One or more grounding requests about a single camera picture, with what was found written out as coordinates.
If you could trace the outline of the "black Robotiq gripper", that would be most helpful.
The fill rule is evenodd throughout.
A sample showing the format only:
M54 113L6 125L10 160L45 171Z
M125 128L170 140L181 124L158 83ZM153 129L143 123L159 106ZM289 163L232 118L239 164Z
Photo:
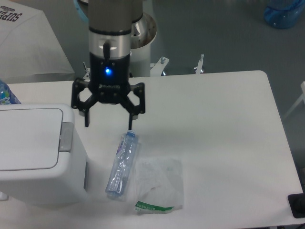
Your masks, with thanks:
M129 84L130 55L119 59L104 58L90 53L91 80L77 78L72 84L71 107L78 109L85 118L85 127L90 124L90 108L97 102L121 103L129 114L128 130L140 114L145 113L145 84ZM88 88L91 92L86 101L80 93Z

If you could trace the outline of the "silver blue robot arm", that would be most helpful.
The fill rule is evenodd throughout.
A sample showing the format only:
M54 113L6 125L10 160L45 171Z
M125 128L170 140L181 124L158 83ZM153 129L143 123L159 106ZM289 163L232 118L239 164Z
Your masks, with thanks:
M79 0L89 21L90 80L72 84L71 107L90 124L90 108L97 102L121 104L129 113L129 127L145 113L145 84L131 85L132 52L152 43L154 19L143 11L141 0Z

